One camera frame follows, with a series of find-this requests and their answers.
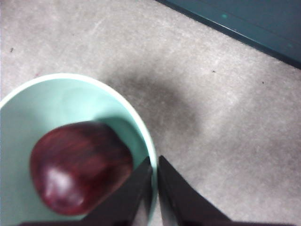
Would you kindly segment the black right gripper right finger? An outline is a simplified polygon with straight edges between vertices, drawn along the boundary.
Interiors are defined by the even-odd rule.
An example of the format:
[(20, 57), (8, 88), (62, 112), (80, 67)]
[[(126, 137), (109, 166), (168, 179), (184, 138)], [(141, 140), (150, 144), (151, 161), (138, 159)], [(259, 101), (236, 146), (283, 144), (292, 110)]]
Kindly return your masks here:
[(158, 159), (162, 219), (179, 226), (298, 226), (301, 183), (242, 164), (217, 164), (184, 172)]

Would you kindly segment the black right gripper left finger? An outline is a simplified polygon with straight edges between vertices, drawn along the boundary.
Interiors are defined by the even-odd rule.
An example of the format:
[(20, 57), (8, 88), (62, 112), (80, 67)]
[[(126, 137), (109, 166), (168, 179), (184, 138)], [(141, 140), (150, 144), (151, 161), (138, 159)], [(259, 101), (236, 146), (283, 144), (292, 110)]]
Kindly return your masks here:
[(146, 157), (126, 182), (81, 220), (31, 221), (21, 226), (146, 226), (152, 203), (152, 166)]

